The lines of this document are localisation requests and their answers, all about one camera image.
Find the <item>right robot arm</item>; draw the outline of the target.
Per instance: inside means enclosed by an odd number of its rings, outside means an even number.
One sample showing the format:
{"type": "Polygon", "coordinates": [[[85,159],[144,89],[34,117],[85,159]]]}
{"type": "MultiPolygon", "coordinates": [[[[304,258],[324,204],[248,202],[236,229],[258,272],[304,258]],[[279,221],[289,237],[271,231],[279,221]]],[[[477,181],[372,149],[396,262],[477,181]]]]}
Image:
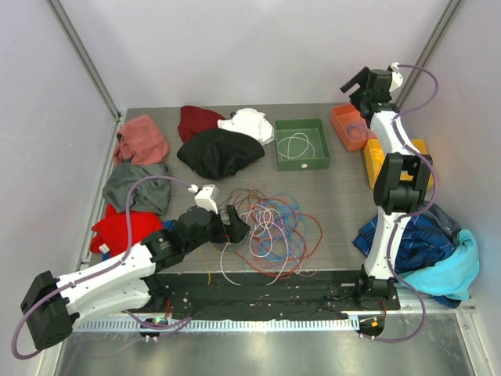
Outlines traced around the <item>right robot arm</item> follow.
{"type": "Polygon", "coordinates": [[[384,161],[373,188],[377,226],[373,243],[355,282],[353,298],[362,309],[395,298],[395,261],[410,217],[422,207],[432,159],[422,155],[402,126],[391,94],[403,84],[400,63],[386,69],[364,67],[341,87],[353,89],[350,103],[377,137],[384,161]]]}

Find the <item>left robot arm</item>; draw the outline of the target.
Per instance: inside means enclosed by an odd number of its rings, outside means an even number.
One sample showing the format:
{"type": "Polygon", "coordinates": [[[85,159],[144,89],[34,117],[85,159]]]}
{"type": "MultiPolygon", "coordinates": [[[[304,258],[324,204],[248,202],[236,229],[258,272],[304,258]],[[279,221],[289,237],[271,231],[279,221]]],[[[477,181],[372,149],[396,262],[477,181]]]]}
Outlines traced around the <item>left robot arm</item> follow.
{"type": "Polygon", "coordinates": [[[50,271],[38,274],[31,282],[20,310],[11,350],[17,349],[23,327],[29,330],[37,353],[68,338],[76,327],[102,316],[130,309],[161,311],[166,292],[158,288],[154,275],[175,266],[206,243],[241,242],[250,227],[229,205],[226,217],[194,206],[155,231],[127,251],[83,271],[55,277],[50,271]]]}

